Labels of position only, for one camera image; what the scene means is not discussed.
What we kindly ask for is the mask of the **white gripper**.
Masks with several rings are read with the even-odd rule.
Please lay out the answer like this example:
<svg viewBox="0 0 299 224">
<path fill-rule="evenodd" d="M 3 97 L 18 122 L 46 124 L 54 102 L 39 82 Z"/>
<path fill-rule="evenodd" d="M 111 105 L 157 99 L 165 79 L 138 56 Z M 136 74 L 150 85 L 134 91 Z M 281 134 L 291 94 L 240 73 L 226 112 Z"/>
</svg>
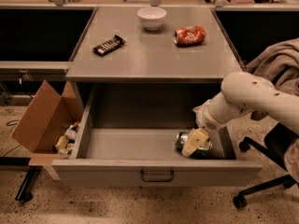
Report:
<svg viewBox="0 0 299 224">
<path fill-rule="evenodd" d="M 199 128 L 192 129 L 188 134 L 187 142 L 182 149 L 185 157 L 190 157 L 196 150 L 209 150 L 208 133 L 217 132 L 225 127 L 210 115 L 208 103 L 196 106 L 192 111 L 195 113 L 195 122 Z"/>
</svg>

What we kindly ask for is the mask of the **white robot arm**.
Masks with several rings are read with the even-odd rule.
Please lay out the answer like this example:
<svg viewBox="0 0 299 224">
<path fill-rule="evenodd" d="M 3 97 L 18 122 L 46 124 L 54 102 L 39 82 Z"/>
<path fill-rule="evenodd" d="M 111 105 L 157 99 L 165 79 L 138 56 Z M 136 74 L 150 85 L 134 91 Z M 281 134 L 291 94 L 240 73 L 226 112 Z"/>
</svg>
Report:
<svg viewBox="0 0 299 224">
<path fill-rule="evenodd" d="M 221 83 L 221 92 L 193 109 L 197 129 L 191 130 L 182 154 L 189 157 L 212 133 L 232 119 L 259 111 L 299 134 L 299 97 L 278 91 L 263 77 L 234 72 Z"/>
</svg>

